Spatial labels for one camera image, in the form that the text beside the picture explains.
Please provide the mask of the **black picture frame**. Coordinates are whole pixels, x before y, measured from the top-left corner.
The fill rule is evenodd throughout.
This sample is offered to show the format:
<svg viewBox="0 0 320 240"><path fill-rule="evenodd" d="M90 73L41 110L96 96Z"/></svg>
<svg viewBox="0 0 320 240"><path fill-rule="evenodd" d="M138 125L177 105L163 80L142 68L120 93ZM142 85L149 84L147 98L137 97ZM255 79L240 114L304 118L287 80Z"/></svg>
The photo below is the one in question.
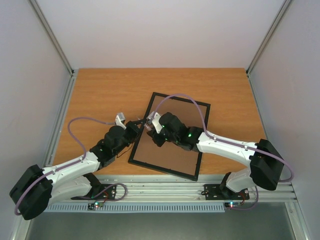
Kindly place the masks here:
<svg viewBox="0 0 320 240"><path fill-rule="evenodd" d="M197 107L186 98L170 98L157 112L161 115L170 112L187 127L203 126ZM151 126L145 124L140 129L141 135L133 145L128 163L192 181L198 180L201 153L184 150L171 142L165 142L158 147L147 134Z"/></svg>

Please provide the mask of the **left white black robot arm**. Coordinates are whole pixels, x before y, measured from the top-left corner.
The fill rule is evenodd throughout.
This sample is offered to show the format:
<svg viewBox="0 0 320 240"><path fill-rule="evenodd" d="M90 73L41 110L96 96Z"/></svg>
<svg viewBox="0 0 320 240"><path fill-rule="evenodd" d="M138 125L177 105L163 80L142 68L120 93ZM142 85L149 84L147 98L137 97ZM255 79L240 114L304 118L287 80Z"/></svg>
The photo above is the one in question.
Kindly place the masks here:
<svg viewBox="0 0 320 240"><path fill-rule="evenodd" d="M104 138L82 155L58 165L28 167L9 192L15 215L32 220L60 201L96 199L104 190L94 172L108 167L124 148L134 143L142 123L143 120L116 119Z"/></svg>

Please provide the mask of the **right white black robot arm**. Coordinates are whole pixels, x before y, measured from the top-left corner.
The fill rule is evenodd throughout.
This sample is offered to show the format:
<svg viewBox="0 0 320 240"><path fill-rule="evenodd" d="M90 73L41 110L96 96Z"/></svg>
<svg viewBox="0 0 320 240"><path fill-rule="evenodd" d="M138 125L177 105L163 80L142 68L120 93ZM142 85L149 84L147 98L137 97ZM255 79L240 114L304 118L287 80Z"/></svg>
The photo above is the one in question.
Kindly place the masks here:
<svg viewBox="0 0 320 240"><path fill-rule="evenodd" d="M170 112L152 112L146 122L150 126L147 134L158 147L168 142L185 151L214 154L244 165L245 169L223 177L217 192L225 200L251 187L274 191L280 182L284 164L268 140L255 143L221 137L201 127L187 127Z"/></svg>

